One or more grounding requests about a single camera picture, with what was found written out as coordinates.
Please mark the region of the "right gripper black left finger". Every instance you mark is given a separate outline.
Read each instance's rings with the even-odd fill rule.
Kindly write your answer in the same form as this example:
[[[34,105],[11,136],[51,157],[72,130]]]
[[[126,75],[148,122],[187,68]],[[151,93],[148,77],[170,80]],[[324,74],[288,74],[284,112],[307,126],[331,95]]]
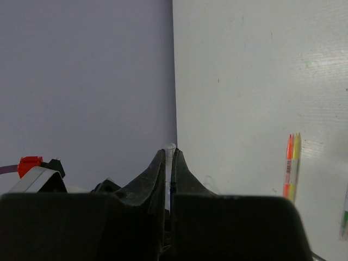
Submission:
[[[1,196],[1,260],[158,260],[165,152],[126,186]]]

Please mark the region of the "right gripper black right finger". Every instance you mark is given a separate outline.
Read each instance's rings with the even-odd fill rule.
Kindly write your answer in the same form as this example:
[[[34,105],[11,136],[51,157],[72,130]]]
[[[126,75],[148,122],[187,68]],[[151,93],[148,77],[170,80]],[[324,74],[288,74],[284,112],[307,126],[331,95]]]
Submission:
[[[217,195],[176,150],[171,172],[173,260],[312,260],[298,211],[286,198]]]

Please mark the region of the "green pen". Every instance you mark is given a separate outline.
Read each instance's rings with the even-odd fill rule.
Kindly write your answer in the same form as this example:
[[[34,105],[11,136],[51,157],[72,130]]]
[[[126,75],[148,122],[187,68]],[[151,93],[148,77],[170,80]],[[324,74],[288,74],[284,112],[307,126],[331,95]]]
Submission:
[[[348,221],[348,190],[345,193],[345,199],[343,204],[343,212],[340,222],[339,239],[341,241],[347,241],[347,221]]]

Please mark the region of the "orange pen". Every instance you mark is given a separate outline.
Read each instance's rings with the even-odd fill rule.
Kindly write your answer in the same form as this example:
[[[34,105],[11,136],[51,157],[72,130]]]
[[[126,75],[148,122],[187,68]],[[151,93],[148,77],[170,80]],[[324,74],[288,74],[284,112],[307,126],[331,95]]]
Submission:
[[[288,142],[287,142],[286,165],[285,165],[285,175],[284,175],[284,182],[283,182],[283,197],[285,198],[289,198],[291,162],[293,158],[293,143],[294,143],[294,134],[290,134],[288,138]]]

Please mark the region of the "yellow pen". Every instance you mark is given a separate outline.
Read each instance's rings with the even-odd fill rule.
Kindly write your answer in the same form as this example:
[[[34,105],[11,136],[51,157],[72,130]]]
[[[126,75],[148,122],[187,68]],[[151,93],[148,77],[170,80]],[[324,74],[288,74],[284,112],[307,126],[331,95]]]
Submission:
[[[291,154],[291,175],[289,180],[289,200],[295,203],[299,162],[301,158],[301,134],[294,133],[293,149]]]

